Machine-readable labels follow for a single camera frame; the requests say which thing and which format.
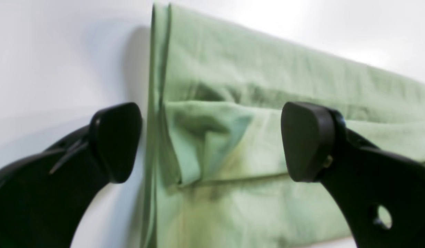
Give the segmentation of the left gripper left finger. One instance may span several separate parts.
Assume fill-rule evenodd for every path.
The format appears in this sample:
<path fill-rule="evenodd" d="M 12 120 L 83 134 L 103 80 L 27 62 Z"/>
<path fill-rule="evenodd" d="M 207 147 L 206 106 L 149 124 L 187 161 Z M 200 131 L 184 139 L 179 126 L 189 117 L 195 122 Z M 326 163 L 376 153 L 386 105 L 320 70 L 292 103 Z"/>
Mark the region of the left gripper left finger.
<path fill-rule="evenodd" d="M 142 129 L 134 102 L 99 110 L 87 126 L 0 169 L 0 248 L 69 248 L 87 208 L 129 179 Z"/>

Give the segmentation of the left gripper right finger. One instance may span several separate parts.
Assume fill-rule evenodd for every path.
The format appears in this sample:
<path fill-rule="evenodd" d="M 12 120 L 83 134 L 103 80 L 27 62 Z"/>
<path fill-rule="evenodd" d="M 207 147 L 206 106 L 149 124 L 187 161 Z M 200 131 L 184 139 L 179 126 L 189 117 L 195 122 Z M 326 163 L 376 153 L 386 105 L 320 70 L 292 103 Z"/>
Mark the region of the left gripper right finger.
<path fill-rule="evenodd" d="M 348 129 L 335 109 L 287 102 L 281 135 L 295 182 L 320 182 L 358 248 L 425 248 L 425 166 Z"/>

